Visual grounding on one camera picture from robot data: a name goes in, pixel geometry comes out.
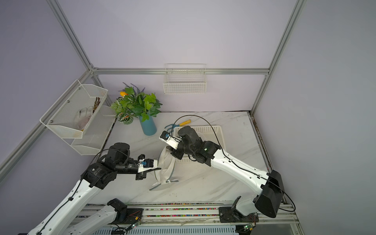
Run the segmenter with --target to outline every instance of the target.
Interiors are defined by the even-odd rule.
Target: white plastic basket
[[[72,85],[78,83],[78,87],[71,94],[71,96],[64,102],[64,104],[58,109],[58,111],[44,123],[42,118],[40,122],[47,128],[54,132],[60,138],[77,139],[83,138],[86,130],[94,120],[95,116],[100,110],[100,107],[107,98],[107,91],[102,87],[98,87],[92,84],[81,84],[76,80]],[[74,118],[78,111],[83,108],[89,108],[94,106],[94,103],[99,98],[99,105],[95,112],[92,114],[89,122],[83,130],[80,130],[75,123]]]
[[[182,129],[184,126],[178,126],[174,128],[174,136],[178,136],[177,132]],[[226,151],[226,144],[224,143],[223,132],[221,126],[212,126],[214,132],[216,133],[219,143],[222,146],[223,150]],[[210,126],[191,126],[195,131],[200,132],[207,141],[212,141],[213,143],[218,144],[217,138],[213,132],[213,129]],[[189,160],[188,155],[184,154],[181,160],[176,159],[177,162],[192,162]]]
[[[70,146],[81,155],[96,155],[104,146],[114,122],[115,111],[103,105],[83,138],[74,139]]]
[[[166,64],[165,94],[206,93],[205,64]]]

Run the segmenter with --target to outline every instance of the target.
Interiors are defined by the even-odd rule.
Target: black motor housing
[[[253,203],[256,209],[261,213],[268,217],[275,218],[284,195],[280,189],[283,191],[285,189],[283,187],[281,174],[272,170],[268,175],[268,181],[265,185],[261,185],[261,194],[254,198]]]
[[[174,157],[181,159],[184,154],[192,155],[197,162],[211,166],[210,161],[214,158],[215,152],[221,149],[218,144],[211,141],[202,141],[190,126],[183,127],[177,133],[182,141],[178,144],[176,150],[172,150]]]

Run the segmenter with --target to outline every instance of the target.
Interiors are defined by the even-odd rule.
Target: aluminum frame
[[[74,33],[73,28],[70,25],[69,21],[67,20],[58,1],[57,0],[46,0],[46,1],[51,7],[53,13],[55,14],[60,25],[62,26],[67,37],[69,38],[69,41],[72,43],[72,46],[76,50],[85,68],[87,69],[87,71],[79,79],[81,83],[84,83],[88,78],[91,78],[95,85],[103,87],[103,84],[98,77],[98,75],[100,74],[165,74],[165,68],[96,68],[94,67],[93,64],[91,64],[76,34]],[[270,170],[273,169],[273,166],[270,162],[269,156],[267,154],[266,148],[262,141],[261,135],[257,129],[257,126],[253,123],[254,113],[260,103],[260,100],[263,94],[265,93],[266,87],[269,84],[270,79],[272,78],[273,72],[281,58],[283,50],[286,47],[287,41],[290,37],[290,34],[294,28],[294,25],[296,24],[296,21],[300,13],[302,12],[305,2],[306,0],[297,0],[269,68],[207,68],[206,69],[207,74],[261,74],[261,75],[265,75],[261,88],[258,92],[257,98],[250,111],[250,119],[251,119],[253,131],[260,145],[261,153],[264,157],[265,163],[267,164],[268,168],[270,168]],[[59,108],[62,102],[66,100],[66,98],[74,91],[74,89],[75,88],[73,88],[72,91],[69,90],[65,92],[55,102],[54,106],[56,109]],[[107,98],[106,103],[107,105],[110,105],[111,100]],[[29,150],[31,145],[36,141],[36,139],[43,133],[45,129],[46,127],[44,125],[42,125],[41,123],[38,123],[33,128],[33,130],[23,139],[23,141],[16,147],[16,149],[8,156],[8,158],[0,164],[0,185],[4,182],[4,180],[9,175],[11,170],[17,164],[17,162]],[[304,234],[300,227],[300,224],[296,224],[295,229],[298,230],[301,234]]]
[[[213,225],[213,224],[244,224],[244,222],[231,222],[231,223],[221,223],[219,216],[197,216],[196,213],[200,214],[218,214],[218,209],[198,209],[195,208],[218,208],[218,207],[231,207],[232,204],[200,204],[200,205],[128,205],[128,208],[143,208],[143,209],[152,209],[145,210],[144,216],[141,219],[142,224],[140,226],[190,226],[190,225]],[[74,219],[74,223],[81,222],[87,216],[91,216],[103,206],[100,205],[89,205],[85,206],[81,212],[78,213],[77,217]],[[291,204],[281,204],[280,208],[290,210],[293,208]],[[187,217],[180,216],[169,216],[165,217],[163,215],[191,215]],[[257,224],[300,224],[298,217],[295,212],[288,212],[279,210],[275,218],[267,217],[261,213],[257,213],[259,217],[259,222]],[[148,215],[158,215],[158,217],[147,217]]]
[[[95,75],[100,74],[165,74],[166,68],[94,68]],[[205,74],[269,74],[268,68],[206,68]]]
[[[281,38],[281,40],[278,44],[277,50],[274,54],[274,57],[273,57],[273,59],[270,63],[269,74],[265,75],[265,78],[264,78],[264,81],[262,82],[260,91],[258,92],[256,100],[255,100],[255,102],[252,106],[252,110],[251,110],[251,116],[252,117],[255,115],[255,111],[256,111],[258,105],[260,104],[260,100],[265,93],[266,87],[268,86],[270,79],[272,78],[274,70],[275,70],[275,68],[276,68],[276,66],[279,62],[279,59],[282,56],[282,53],[283,53],[283,51],[286,47],[287,41],[290,38],[291,32],[294,28],[294,25],[296,24],[297,19],[299,18],[300,14],[303,10],[305,3],[306,3],[306,0],[297,0],[296,4],[294,6],[293,12],[291,13],[291,16],[290,16],[290,19],[287,22],[287,26],[285,28],[285,31],[284,31],[282,38]]]

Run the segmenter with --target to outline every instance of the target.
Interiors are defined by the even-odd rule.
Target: white marble table
[[[105,149],[117,142],[130,145],[131,157],[137,159],[140,154],[146,158],[158,159],[166,144],[159,140],[164,127],[174,123],[183,115],[194,114],[207,119],[212,125],[222,127],[226,150],[234,157],[260,170],[267,170],[260,148],[257,144],[247,112],[170,112],[159,113],[154,118],[157,133],[152,136],[143,134],[139,120],[130,125],[116,122],[108,138]],[[198,117],[183,117],[177,123],[191,119],[191,126],[204,126],[207,123]],[[170,188],[161,191],[149,191],[156,182],[153,172],[143,180],[135,180],[133,174],[118,174],[117,178],[96,195],[90,203],[106,204],[118,198],[126,204],[151,204],[173,202],[211,202],[232,203],[238,196],[252,193],[251,189],[231,175],[197,162],[176,162]]]

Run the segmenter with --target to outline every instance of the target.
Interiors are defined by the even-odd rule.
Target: black cable
[[[181,141],[181,139],[179,139],[179,138],[176,138],[175,136],[172,136],[172,135],[170,135],[172,138],[174,138],[174,139],[176,139],[176,140],[179,140],[179,142]]]
[[[197,160],[192,160],[192,159],[191,159],[191,156],[190,156],[189,154],[187,154],[187,155],[188,155],[189,160],[191,160],[191,161],[193,161],[193,162],[197,162]]]
[[[243,169],[243,168],[239,167],[239,166],[238,166],[235,162],[233,162],[232,160],[231,160],[231,162],[234,163],[234,165],[237,166],[239,169],[242,169],[243,171],[247,171],[247,172],[249,172],[249,173],[252,173],[252,174],[256,175],[257,177],[260,177],[260,178],[262,178],[262,179],[268,181],[269,183],[274,184],[272,181],[267,180],[267,179],[265,179],[264,177],[262,177],[262,176],[260,176],[260,175],[258,175],[258,174],[256,174],[256,173],[254,173],[254,172],[252,172],[252,171],[249,171],[249,170],[246,170],[246,169]],[[283,210],[283,211],[294,212],[294,211],[296,210],[296,206],[295,206],[295,203],[293,202],[293,200],[292,200],[292,199],[290,198],[290,196],[287,195],[287,193],[286,193],[283,189],[281,189],[278,185],[276,185],[276,184],[274,184],[274,185],[275,185],[277,188],[279,188],[279,190],[281,190],[281,191],[283,192],[283,194],[285,194],[285,195],[288,197],[288,199],[290,199],[291,203],[293,204],[293,208],[294,208],[292,211],[288,211],[288,210],[285,210],[285,209],[282,209],[282,208],[279,208],[279,209],[280,209],[280,210]]]
[[[120,227],[120,226],[118,226],[117,224],[113,224],[113,225],[116,225],[117,226],[117,228],[115,229],[115,231],[117,231],[117,230],[121,230],[121,229],[126,229],[126,228],[124,228],[124,227]]]
[[[127,162],[128,162],[129,155],[130,155],[130,151],[129,151],[129,149],[127,149],[126,153],[128,153],[128,155],[126,155],[125,153],[122,153],[122,154],[124,154],[125,156],[127,156],[127,158],[124,160],[124,162],[123,162],[122,164],[120,164],[120,166],[125,166],[125,164],[127,164]]]
[[[93,159],[92,159],[91,162],[89,163],[88,167],[86,168],[85,172],[89,169],[91,163],[92,163],[92,162],[94,161],[94,159],[98,156],[98,154],[100,154],[101,152],[106,151],[106,150],[109,150],[109,149],[104,149],[104,150],[102,150],[102,151],[99,151],[99,152],[93,157]],[[46,227],[47,223],[50,222],[50,220],[54,217],[54,215],[56,215],[56,213],[57,213],[57,212],[58,212],[58,211],[59,211],[59,210],[65,205],[65,204],[67,204],[69,201],[72,201],[72,200],[73,200],[73,196],[76,194],[76,192],[77,192],[79,186],[80,186],[81,183],[82,183],[82,180],[83,180],[83,177],[80,179],[80,182],[78,183],[78,186],[77,186],[76,190],[73,192],[72,196],[70,196],[70,197],[68,198],[68,200],[67,200],[63,205],[61,205],[61,206],[55,211],[55,213],[54,213],[54,214],[53,214],[53,215],[47,220],[47,222],[44,224],[44,226],[42,227],[42,229],[39,230],[39,232],[37,232],[36,235],[41,235],[41,234],[42,234],[42,230]]]

